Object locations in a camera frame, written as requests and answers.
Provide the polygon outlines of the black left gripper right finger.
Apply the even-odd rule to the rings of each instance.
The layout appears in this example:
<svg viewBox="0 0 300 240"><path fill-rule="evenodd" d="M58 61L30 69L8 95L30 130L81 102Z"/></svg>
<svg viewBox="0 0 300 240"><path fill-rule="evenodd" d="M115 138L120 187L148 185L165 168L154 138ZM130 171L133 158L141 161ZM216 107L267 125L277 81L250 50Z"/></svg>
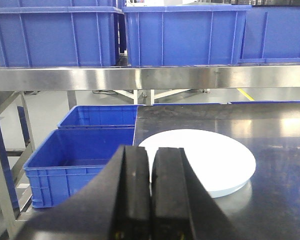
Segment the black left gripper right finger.
<svg viewBox="0 0 300 240"><path fill-rule="evenodd" d="M160 147L152 167L153 240L235 240L237 231L200 183L182 148Z"/></svg>

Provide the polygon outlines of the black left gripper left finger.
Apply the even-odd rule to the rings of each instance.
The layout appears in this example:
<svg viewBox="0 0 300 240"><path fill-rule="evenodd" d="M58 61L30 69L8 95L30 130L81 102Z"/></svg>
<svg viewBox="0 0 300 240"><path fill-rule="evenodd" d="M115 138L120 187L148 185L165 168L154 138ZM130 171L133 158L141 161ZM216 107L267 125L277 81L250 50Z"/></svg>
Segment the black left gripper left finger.
<svg viewBox="0 0 300 240"><path fill-rule="evenodd" d="M25 222L16 240L150 239L149 161L121 145L105 168L63 203Z"/></svg>

